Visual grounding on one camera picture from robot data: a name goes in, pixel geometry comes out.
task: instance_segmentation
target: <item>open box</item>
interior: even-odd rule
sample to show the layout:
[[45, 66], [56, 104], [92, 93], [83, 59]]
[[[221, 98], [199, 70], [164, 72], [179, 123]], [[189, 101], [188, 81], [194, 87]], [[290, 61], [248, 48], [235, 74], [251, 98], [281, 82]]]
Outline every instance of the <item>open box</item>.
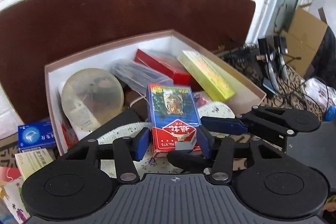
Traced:
[[75, 72], [85, 68], [101, 68], [111, 71], [112, 62], [120, 58], [135, 57], [137, 49], [165, 51], [178, 56], [182, 50], [198, 51], [223, 70], [224, 79], [235, 90], [236, 94], [225, 103], [235, 114], [246, 113], [253, 105], [259, 105], [266, 93], [254, 85], [237, 70], [223, 62], [214, 54], [177, 33], [176, 31], [154, 32], [135, 37], [120, 39], [101, 46], [78, 52], [45, 66], [45, 85], [50, 120], [56, 143], [61, 155], [68, 151], [63, 135], [63, 124], [66, 117], [63, 113], [58, 87]]

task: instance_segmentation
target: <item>translucent lid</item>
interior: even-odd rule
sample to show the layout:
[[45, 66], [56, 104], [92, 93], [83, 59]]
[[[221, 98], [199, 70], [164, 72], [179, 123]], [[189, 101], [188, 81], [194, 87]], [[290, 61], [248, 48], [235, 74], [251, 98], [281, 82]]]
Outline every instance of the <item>translucent lid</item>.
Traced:
[[124, 93], [119, 81], [107, 70], [89, 68], [70, 76], [61, 102], [71, 122], [80, 129], [94, 131], [121, 112]]
[[115, 61], [112, 73], [125, 82], [132, 90], [136, 90], [141, 94], [146, 94], [150, 83], [173, 85], [173, 80], [168, 76], [127, 59]]

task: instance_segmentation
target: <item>gray ridged plate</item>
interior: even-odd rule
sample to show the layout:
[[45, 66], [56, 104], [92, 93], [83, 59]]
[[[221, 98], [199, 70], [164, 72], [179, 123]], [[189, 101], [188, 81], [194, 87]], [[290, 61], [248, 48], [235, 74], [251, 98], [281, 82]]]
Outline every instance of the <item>gray ridged plate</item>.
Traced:
[[[228, 186], [211, 185], [204, 175], [148, 174], [136, 185], [123, 185], [112, 201], [77, 220], [46, 221], [31, 217], [27, 224], [279, 224], [240, 204]], [[290, 224], [322, 224], [317, 216]]]

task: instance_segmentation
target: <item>clear plastic case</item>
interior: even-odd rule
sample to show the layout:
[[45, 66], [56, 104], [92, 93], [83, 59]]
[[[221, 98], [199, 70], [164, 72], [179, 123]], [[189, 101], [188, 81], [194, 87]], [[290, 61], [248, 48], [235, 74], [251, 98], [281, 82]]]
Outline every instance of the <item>clear plastic case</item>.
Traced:
[[146, 94], [150, 83], [173, 85], [173, 80], [168, 76], [127, 59], [115, 61], [111, 73], [141, 94]]

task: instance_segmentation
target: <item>tiger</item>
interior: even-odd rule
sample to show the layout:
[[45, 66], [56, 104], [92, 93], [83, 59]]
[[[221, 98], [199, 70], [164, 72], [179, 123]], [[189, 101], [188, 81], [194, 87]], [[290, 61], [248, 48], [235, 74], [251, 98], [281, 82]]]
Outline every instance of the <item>tiger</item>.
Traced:
[[183, 102], [179, 96], [169, 95], [165, 101], [168, 114], [183, 114]]

